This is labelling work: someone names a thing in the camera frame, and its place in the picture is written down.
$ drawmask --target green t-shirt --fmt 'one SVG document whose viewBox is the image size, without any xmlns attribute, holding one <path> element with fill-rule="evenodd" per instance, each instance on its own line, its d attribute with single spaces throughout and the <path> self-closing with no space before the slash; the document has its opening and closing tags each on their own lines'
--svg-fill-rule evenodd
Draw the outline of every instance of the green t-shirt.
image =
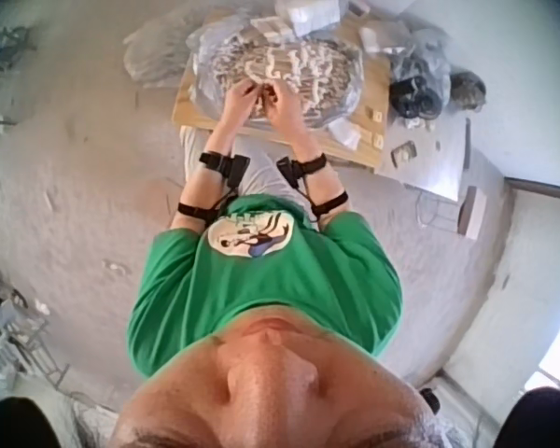
<svg viewBox="0 0 560 448">
<path fill-rule="evenodd" d="M 341 213 L 319 232 L 294 203 L 245 196 L 203 235 L 155 238 L 128 327 L 131 358 L 150 376 L 241 312 L 272 304 L 373 355 L 402 310 L 399 278 L 362 216 Z"/>
</svg>

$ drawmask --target pile of small parts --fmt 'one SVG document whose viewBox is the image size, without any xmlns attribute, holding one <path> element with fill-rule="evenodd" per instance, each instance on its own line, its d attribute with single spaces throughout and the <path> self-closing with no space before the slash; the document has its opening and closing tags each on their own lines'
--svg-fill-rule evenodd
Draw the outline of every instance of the pile of small parts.
<svg viewBox="0 0 560 448">
<path fill-rule="evenodd" d="M 283 79 L 301 95 L 305 118 L 319 119 L 341 102 L 349 85 L 347 51 L 346 44 L 315 38 L 270 43 L 251 29 L 227 39 L 217 49 L 212 68 L 224 91 L 245 77 L 258 84 Z M 252 119 L 263 117 L 258 101 Z"/>
</svg>

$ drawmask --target table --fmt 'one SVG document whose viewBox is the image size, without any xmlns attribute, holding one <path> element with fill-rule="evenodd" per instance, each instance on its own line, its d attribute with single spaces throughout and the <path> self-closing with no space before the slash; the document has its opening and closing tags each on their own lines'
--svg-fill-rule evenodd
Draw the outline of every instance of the table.
<svg viewBox="0 0 560 448">
<path fill-rule="evenodd" d="M 205 21 L 206 23 L 219 20 L 230 12 L 216 10 Z M 361 21 L 355 17 L 346 16 L 343 18 L 340 27 L 335 30 L 336 36 L 343 40 L 350 41 L 360 46 L 358 28 L 365 20 Z M 373 145 L 376 142 L 383 143 L 385 139 L 385 118 L 388 110 L 388 94 L 390 83 L 390 64 L 386 57 L 370 58 L 364 56 L 364 77 L 365 85 L 361 94 L 361 100 L 350 121 L 355 123 L 361 130 L 361 139 L 357 150 L 353 151 L 344 147 L 341 143 L 334 140 L 326 130 L 315 130 L 314 134 L 325 152 L 332 157 L 345 161 L 352 161 L 372 169 L 377 169 L 382 165 L 383 151 Z M 185 73 L 181 79 L 178 94 L 176 96 L 175 108 L 172 121 L 177 126 L 187 125 L 202 129 L 214 129 L 217 122 L 202 114 L 199 109 L 191 102 L 189 88 L 195 80 L 192 63 L 187 64 Z M 383 120 L 375 122 L 371 119 L 372 110 L 375 109 L 382 114 Z M 252 135 L 274 142 L 284 143 L 287 141 L 274 131 L 263 131 L 259 129 L 243 127 L 239 133 Z"/>
<path fill-rule="evenodd" d="M 385 136 L 385 162 L 374 172 L 457 202 L 465 161 L 466 118 L 446 108 L 434 125 L 428 131 L 425 127 L 407 129 L 400 119 L 393 122 Z M 396 168 L 390 152 L 410 140 L 417 157 Z"/>
</svg>

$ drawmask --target white table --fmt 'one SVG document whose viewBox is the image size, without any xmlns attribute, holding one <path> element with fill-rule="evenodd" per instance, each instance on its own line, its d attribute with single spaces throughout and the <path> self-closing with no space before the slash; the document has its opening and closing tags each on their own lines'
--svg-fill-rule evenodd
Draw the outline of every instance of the white table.
<svg viewBox="0 0 560 448">
<path fill-rule="evenodd" d="M 434 122 L 433 131 L 425 127 L 407 129 L 400 119 L 390 124 L 385 133 L 383 163 L 375 173 L 457 202 L 465 160 L 466 117 L 444 110 Z M 390 153 L 410 140 L 417 157 L 396 168 Z"/>
</svg>

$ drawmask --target person's left hand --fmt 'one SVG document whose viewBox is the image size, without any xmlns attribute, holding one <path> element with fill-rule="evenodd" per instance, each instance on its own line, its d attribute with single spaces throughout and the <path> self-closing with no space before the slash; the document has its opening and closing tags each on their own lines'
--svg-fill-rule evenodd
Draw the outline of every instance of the person's left hand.
<svg viewBox="0 0 560 448">
<path fill-rule="evenodd" d="M 234 84 L 226 92 L 220 124 L 234 131 L 238 130 L 251 115 L 260 92 L 261 86 L 248 77 Z"/>
</svg>

